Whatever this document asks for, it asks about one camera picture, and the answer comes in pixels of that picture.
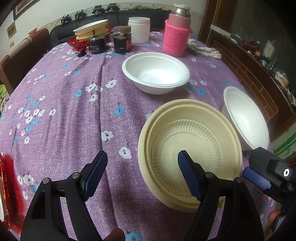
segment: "brown chair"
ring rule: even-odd
[[[0,81],[11,94],[29,70],[49,48],[49,32],[43,28],[25,38],[10,50],[0,62]]]

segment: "stacked plates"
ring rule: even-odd
[[[80,28],[74,29],[76,39],[88,39],[93,35],[105,35],[108,33],[106,25],[108,24],[108,19],[96,21],[93,23],[86,24]]]
[[[242,150],[226,117],[201,101],[168,102],[146,121],[138,143],[143,179],[151,192],[168,207],[196,212],[199,206],[178,166],[181,150],[186,150],[194,162],[219,178],[233,180],[240,176]]]

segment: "white wall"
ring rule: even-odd
[[[173,6],[175,1],[178,2],[178,0],[150,0],[149,2]],[[40,0],[15,21],[17,33],[9,39],[7,35],[7,28],[13,22],[13,12],[11,12],[0,26],[0,60],[10,50],[9,44],[12,41],[14,41],[14,44],[17,45],[25,37],[27,37],[28,33],[34,28],[40,28],[65,14],[111,2],[112,1],[110,0]],[[117,0],[114,2],[122,3],[126,2],[126,0]],[[179,3],[188,5],[191,7],[192,11],[200,15],[204,14],[206,0],[182,0],[182,2]]]

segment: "beige bowl stack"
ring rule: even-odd
[[[75,32],[76,39],[88,39],[89,37],[93,35],[105,35],[108,33],[108,29],[106,28],[106,25],[108,24],[108,19],[96,21],[93,23],[86,24],[80,28],[74,29],[73,32]]]

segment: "table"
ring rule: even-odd
[[[151,113],[168,101],[197,99],[221,110],[226,86],[244,89],[221,60],[185,53],[178,59],[191,73],[186,85],[159,96],[140,91],[121,65],[135,53],[162,52],[163,34],[150,35],[155,37],[153,42],[133,45],[125,55],[110,47],[103,54],[78,58],[67,43],[58,45],[12,93],[0,118],[0,151],[14,160],[14,178],[25,204],[20,217],[43,178],[64,179],[104,150],[109,159],[106,172],[86,203],[101,236],[117,226],[128,241],[176,241],[186,235],[195,214],[164,206],[141,176],[137,159],[141,129]],[[248,156],[243,153],[242,170],[248,166]],[[264,225],[274,201],[251,183],[247,185]],[[75,238],[65,206],[62,199],[65,224]],[[218,208],[210,238],[217,234],[222,211]]]

